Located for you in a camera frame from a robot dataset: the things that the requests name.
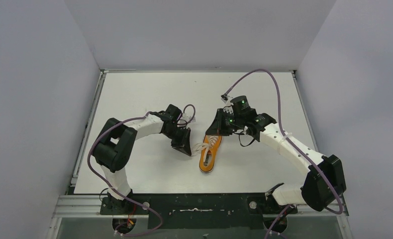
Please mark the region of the orange canvas sneaker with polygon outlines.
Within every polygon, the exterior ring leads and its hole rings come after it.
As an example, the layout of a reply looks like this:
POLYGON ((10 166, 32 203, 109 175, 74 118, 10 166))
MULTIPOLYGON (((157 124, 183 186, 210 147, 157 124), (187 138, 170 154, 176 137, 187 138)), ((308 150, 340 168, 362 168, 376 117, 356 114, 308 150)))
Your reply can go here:
POLYGON ((200 152, 199 169, 201 172, 210 173, 213 170, 219 147, 204 149, 202 152, 200 152))

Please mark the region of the cream shoelace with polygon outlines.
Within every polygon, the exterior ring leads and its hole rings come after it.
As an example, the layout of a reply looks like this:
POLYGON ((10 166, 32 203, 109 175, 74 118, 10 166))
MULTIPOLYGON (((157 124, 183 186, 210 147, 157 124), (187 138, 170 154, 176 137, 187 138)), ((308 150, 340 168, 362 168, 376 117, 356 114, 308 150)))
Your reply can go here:
POLYGON ((192 154, 202 152, 204 149, 218 148, 221 144, 222 137, 217 135, 206 135, 203 142, 195 144, 192 148, 192 154))

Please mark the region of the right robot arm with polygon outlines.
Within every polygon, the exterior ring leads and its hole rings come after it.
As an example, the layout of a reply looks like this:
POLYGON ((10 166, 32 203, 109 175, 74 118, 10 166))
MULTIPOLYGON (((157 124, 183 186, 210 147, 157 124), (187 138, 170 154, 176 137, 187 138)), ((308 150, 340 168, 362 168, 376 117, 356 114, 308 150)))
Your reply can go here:
POLYGON ((276 150, 305 176, 300 185, 279 183, 269 190, 265 199, 269 211, 279 212, 288 204, 305 204, 319 212, 328 210, 346 191, 342 162, 337 156, 325 156, 304 145, 284 131, 273 117, 257 113, 246 96, 233 98, 224 94, 221 98, 225 106, 217 109, 206 135, 248 135, 276 150))

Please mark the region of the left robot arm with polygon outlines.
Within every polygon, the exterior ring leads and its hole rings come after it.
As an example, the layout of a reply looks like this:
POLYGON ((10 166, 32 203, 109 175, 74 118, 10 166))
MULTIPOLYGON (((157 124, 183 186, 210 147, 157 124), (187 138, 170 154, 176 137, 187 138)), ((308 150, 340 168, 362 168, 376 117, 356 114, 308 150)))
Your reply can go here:
POLYGON ((191 129, 180 123, 183 112, 170 104, 159 112, 148 112, 143 117, 119 121, 110 118, 106 121, 87 156, 89 169, 108 185, 104 205, 122 213, 129 212, 135 202, 133 191, 127 181, 125 166, 137 140, 153 134, 163 134, 171 141, 171 147, 191 156, 191 129), (91 158, 103 170, 99 174, 91 165, 91 158))

